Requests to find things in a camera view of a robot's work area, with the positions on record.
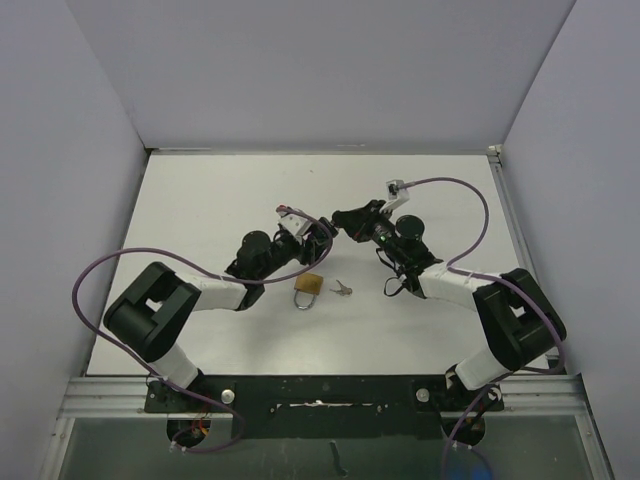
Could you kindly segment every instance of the gray wall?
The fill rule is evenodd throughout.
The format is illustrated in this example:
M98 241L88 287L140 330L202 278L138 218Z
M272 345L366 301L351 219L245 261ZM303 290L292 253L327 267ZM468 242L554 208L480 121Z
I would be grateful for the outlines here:
M504 140L573 1L68 4L148 147L452 153Z
M639 20L634 0L578 0L505 144L618 480L640 475Z
M0 2L0 65L0 476L21 480L89 345L74 277L117 247L145 154L63 0Z

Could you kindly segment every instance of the cable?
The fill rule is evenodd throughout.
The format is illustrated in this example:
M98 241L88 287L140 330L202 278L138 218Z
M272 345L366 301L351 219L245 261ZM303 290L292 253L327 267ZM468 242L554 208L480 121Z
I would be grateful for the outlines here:
M165 385L167 385L168 387L184 394L184 395L188 395L189 397L195 398L196 400L200 400L201 402L217 407L219 409L224 410L225 412L230 413L231 415L233 415L239 422L240 427L239 427L239 431L238 434L233 437L231 440L229 440L226 443L220 444L220 445L216 445L214 447L208 447L208 448L187 448L184 449L185 452L188 453L213 453L213 452L218 452L220 450L224 450L225 448L228 448L234 444L236 444L241 438L242 435L244 433L244 429L246 426L246 422L244 417L242 417L242 415L240 415L238 412L236 412L235 410L233 410L232 408L228 407L227 405L225 405L222 402L218 402L216 400L213 400L211 398L207 398L203 395L200 395L198 393L192 392L190 390L187 390L185 388L182 388L178 385L176 385L175 383L171 382L170 380L166 379L166 378L162 378L158 375L158 373L150 366L148 365L144 360L142 360L131 348L129 348L127 345L125 345L124 343L122 343L121 341L117 340L116 338L111 337L110 335L107 335L106 333L104 333L103 331L101 331L98 327L96 327L95 325L93 325L91 323L91 321L87 318L87 316L84 314L84 312L82 311L82 309L80 308L80 302L78 300L78 293L80 290L80 286L82 285L82 282L85 280L85 278L99 265L102 265L103 263L105 263L108 260L111 260L112 258L119 258L122 255L128 255L131 253L154 253L156 255L162 255L165 257L169 257L172 258L174 260L177 260L191 268L193 268L194 270L202 273L203 275L206 275L208 277L211 278L217 278L219 280L224 280L225 282L231 282L231 283L240 283L240 284L244 284L244 285L267 285L267 284L271 284L271 283L276 283L276 282L282 282L284 280L289 280L291 278L297 277L298 275L304 273L304 272L308 272L309 270L311 270L312 268L314 268L316 265L318 265L320 262L322 262L327 255L329 254L329 252L331 251L331 248L333 247L333 236L331 235L331 232L329 231L329 229L327 227L325 227L320 221L316 220L315 218L307 215L306 213L303 212L299 212L297 210L293 210L291 208L288 207L284 207L284 206L280 206L276 209L276 212L286 212L289 214L293 214L293 215L298 215L306 220L309 220L311 222L313 222L315 225L317 225L327 236L327 239L329 241L326 250L322 253L322 255L320 255L320 257L318 258L318 260L316 260L315 262L311 263L309 266L299 270L298 272L289 274L289 275L285 275L283 277L278 277L278 278L272 278L272 279L265 279L265 280L245 280L245 279L239 279L239 278L234 278L234 277L227 277L227 276L223 276L223 275L218 275L216 273L211 273L208 270L200 267L199 265L196 265L195 263L193 263L190 260L187 260L186 258L175 254L173 252L169 252L167 250L163 250L160 248L151 248L151 247L134 247L134 248L123 248L121 250L116 250L115 252L109 253L107 255L104 255L100 258L98 258L97 260L94 260L93 262L91 262L89 264L89 266L87 266L81 273L80 275L78 275L78 278L76 279L75 283L73 284L73 289L71 290L71 303L73 305L73 309L76 312L76 315L78 316L78 318L80 319L80 321L89 329L91 330L93 333L95 333L97 336L103 338L104 340L106 340L107 342L111 343L112 345L115 345L116 347L120 348L121 350L124 350L126 353L128 353L136 362L138 362L138 364L144 368L147 372L149 372L149 375L155 376L158 378L158 380L160 380L162 383L164 383Z
M418 186L418 185L424 185L426 183L435 183L435 182L457 183L458 185L462 185L464 187L469 188L471 191L473 191L473 193L475 193L478 196L478 198L482 202L482 208L484 209L484 222L483 222L483 225L482 225L482 231L480 232L480 235L478 236L476 241L473 242L473 244L469 248L467 248L465 251L463 251L459 255L456 255L455 257L453 257L451 260L449 260L447 262L447 270L449 270L452 273L455 273L455 274L458 274L458 275L462 275L462 276L465 276L465 277L471 276L471 277L478 278L478 279L481 279L481 280L488 280L490 282L497 282L497 283L499 283L501 285L504 285L505 287L511 289L513 292L515 292L522 300L524 300L524 302L527 305L529 305L529 307L536 313L536 315L538 315L540 317L540 320L542 320L542 322L544 323L545 327L547 327L547 329L549 330L549 333L551 334L551 337L553 338L553 342L555 343L555 346L558 349L558 364L554 368L541 369L541 368L533 368L533 367L524 367L523 370L527 370L527 371L530 371L530 372L536 372L536 373L550 374L550 375L554 375L554 374L562 372L562 370L564 369L565 358L566 358L565 351L564 351L564 346L562 345L562 339L560 338L560 335L558 335L558 332L556 331L556 329L553 326L553 323L551 322L549 317L547 317L547 315L542 311L542 309L540 307L538 307L538 305L536 305L536 303L533 301L533 299L531 299L531 297L529 297L525 292L523 292L516 285L514 285L513 283L511 283L511 282L509 282L509 281L507 281L507 280L505 280L505 279L503 279L501 277L497 277L497 276L494 276L494 275L487 275L487 274L484 274L484 273L470 272L470 271L462 270L462 269L459 269L459 268L456 268L456 267L453 266L453 264L455 264L459 260L462 260L463 258L468 256L471 252L473 252L476 248L478 248L478 245L480 245L480 243L482 243L482 240L484 240L484 237L487 234L487 229L489 228L489 204L487 203L487 199L484 197L482 192L480 190L478 190L476 187L474 187L472 184L470 184L469 182L465 182L464 180L460 180L458 178L453 178L453 177L425 178L423 180L416 180L414 182L405 183L400 188L409 189L409 188L412 188L412 187L415 187L415 186ZM493 380L493 382L502 381L505 378L507 378L509 375L511 375L511 372L496 378L495 380ZM460 418L456 422L455 426L453 427L453 430L451 430L451 434L447 437L447 441L445 443L445 446L444 446L444 449L443 449L443 452L442 452L442 462L441 462L441 476L442 476L443 479L445 478L445 473L446 473L447 455L449 453L449 450L451 449L451 445L453 444L453 439L455 438L456 434L460 430L460 427L462 426L462 423L467 418L469 413L471 413L473 411L473 408L476 406L476 404L480 400L482 400L484 395L491 388L492 388L492 385L491 384L487 384L487 385L484 386L484 388L482 388L480 390L478 395L473 399L473 401L469 404L467 409L462 413L462 415L460 416Z

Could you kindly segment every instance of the padlock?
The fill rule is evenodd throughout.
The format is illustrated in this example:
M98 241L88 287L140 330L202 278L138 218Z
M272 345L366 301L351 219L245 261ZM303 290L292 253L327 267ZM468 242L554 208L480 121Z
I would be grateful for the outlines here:
M313 273L303 273L302 275L296 278L296 284L293 286L296 293L293 295L293 303L300 310L309 310L313 307L313 304L316 303L316 297L320 294L320 289L322 288L323 278L320 275L314 275ZM300 305L298 303L298 294L308 293L309 295L313 295L311 298L311 303L308 305Z

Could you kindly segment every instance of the purple cable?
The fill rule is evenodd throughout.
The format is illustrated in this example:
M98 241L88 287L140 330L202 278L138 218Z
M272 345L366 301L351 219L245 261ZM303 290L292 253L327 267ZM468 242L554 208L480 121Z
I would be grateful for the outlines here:
M331 235L331 232L329 231L329 229L327 227L325 227L318 220L316 220L315 218L307 215L306 213L298 212L297 210L293 210L291 208L284 207L284 206L278 207L276 209L276 211L277 212L286 212L286 213L290 213L290 214L293 214L293 215L298 215L298 216L300 216L300 217L302 217L302 218L304 218L306 220L309 220L309 221L313 222L315 225L317 225L327 235L327 238L329 240L329 244L327 245L327 249L322 253L322 255L320 255L318 260L316 260L315 262L313 262L309 266L299 270L298 272L295 272L295 273L292 273L292 274L289 274L289 275L285 275L283 277L272 278L272 279L268 279L268 280L244 280L244 279L239 279L239 278L234 278L234 277L227 277L227 276L223 276L223 275L218 275L216 273L211 273L208 270L205 270L204 268L200 267L199 265L196 265L195 263L191 262L190 260L187 260L186 258L181 257L180 255L177 255L177 254L175 254L173 252L169 252L167 250L163 250L163 249L160 249L160 248L151 248L151 247L149 247L149 248L147 248L147 247L134 247L134 248L123 248L121 250L116 250L115 252L109 253L107 255L104 255L104 256L98 258L97 260L94 260L93 262L91 262L91 264L89 264L89 266L87 268L85 268L82 271L82 273L80 273L80 275L76 279L75 283L73 284L73 289L71 290L71 303L73 304L73 309L76 312L76 315L78 316L80 321L82 321L82 323L89 330L91 330L93 333L95 333L99 337L105 339L106 341L108 341L112 345L115 345L116 347L124 350L136 362L138 362L138 364L140 364L140 366L142 366L151 375L154 375L156 378L158 378L158 380L160 380L162 383L164 383L168 387L173 388L174 390L176 390L176 391L178 391L180 393L183 393L185 395L188 395L188 396L190 396L192 398L195 398L196 400L200 400L203 403L212 405L214 407L218 407L218 408L230 413L231 415L233 415L240 422L240 430L239 430L238 434L235 437L233 437L231 440L229 440L228 442L223 443L221 445L216 445L214 447L209 447L209 448L188 448L188 449L185 450L186 452L189 452L189 453L214 453L214 452L218 452L220 450L223 450L223 449L225 449L227 447L230 447L231 445L234 445L235 443L237 443L242 438L242 435L244 433L244 429L245 429L245 425L246 425L246 421L245 421L244 417L242 417L242 415L240 415L238 412L236 412L232 408L228 407L224 403L218 402L218 401L213 400L211 398L207 398L207 397L205 397L203 395L200 395L198 393L191 392L191 391L189 391L189 390L187 390L185 388L182 388L182 387L176 385L175 383L173 383L173 382L171 382L171 381L169 381L167 379L164 379L164 378L160 377L158 375L158 373L150 365L148 365L144 360L142 360L140 357L138 357L138 355L132 349L130 349L128 346L126 346L124 343L120 342L119 340L117 340L115 338L112 338L111 336L107 335L106 333L101 331L98 327L93 325L89 321L87 316L84 314L82 309L80 308L80 303L78 301L78 292L80 290L80 285L82 285L82 282L84 281L84 279L99 265L102 265L104 262L106 262L107 260L110 260L112 258L118 258L118 257L120 257L122 255L127 255L127 254L130 254L130 253L154 253L156 255L163 255L165 257L169 257L169 258L172 258L172 259L177 260L179 262L182 262L185 265L193 268L194 270L197 270L198 272L200 272L203 275L206 275L208 277L224 280L225 282L240 283L240 284L244 284L244 285L266 285L266 284L282 282L284 280L289 280L291 278L295 278L298 275L311 270L312 268L317 266L320 262L322 262L327 257L327 255L331 251L331 248L333 247L333 236Z
M545 327L547 327L547 329L549 330L549 333L553 338L553 342L555 343L555 346L558 349L558 364L554 368L542 369L542 368L524 367L523 370L536 372L536 373L549 374L549 375L562 372L562 369L564 368L564 364L565 364L565 358L566 358L565 352L564 352L564 346L562 345L562 339L560 338L560 335L558 335L558 332L556 331L549 317L542 311L540 307L538 307L538 305L536 305L536 303L533 301L531 297L529 297L525 292L523 292L516 285L514 285L513 283L501 277L497 277L494 275L487 275L484 273L469 272L466 270L458 269L453 266L454 263L465 258L471 252L473 252L476 248L478 248L478 245L480 245L480 243L482 243L482 240L484 240L484 237L487 234L487 230L489 228L489 204L487 203L487 199L484 197L482 192L478 190L476 187L474 187L472 184L465 182L464 180L460 180L458 178L453 178L453 177L434 177L434 178L426 178L424 180L416 180L415 182L405 183L401 188L408 189L408 188L415 187L417 185L424 185L425 183L434 183L434 182L457 183L458 185L462 185L464 187L469 188L471 191L473 191L473 193L475 193L478 196L478 198L482 202L482 207L484 209L484 223L482 225L482 231L480 232L480 235L469 248L467 248L464 252L460 253L459 255L456 255L455 257L453 257L451 260L447 262L447 270L457 275L462 275L464 277L471 276L473 278L478 278L480 280L497 282L511 289L513 292L515 292L522 300L526 302L527 305L529 305L529 307L534 312L536 312L536 315L540 317L540 320L542 320ZM493 380L493 382L499 382L501 380L504 380L509 375L510 374L502 375L501 377ZM447 464L447 455L449 453L449 450L451 449L451 446L453 445L453 439L455 438L456 434L458 433L458 430L462 426L462 423L467 418L469 413L473 411L474 407L478 404L480 400L482 400L484 395L491 389L492 386L493 386L492 384L488 384L488 385L485 385L485 387L480 390L478 395L473 399L473 401L469 404L467 409L462 413L462 416L458 419L457 423L453 427L453 430L451 431L451 434L447 438L447 441L444 446L444 450L442 452L442 466L441 466L442 478L446 478L445 469Z

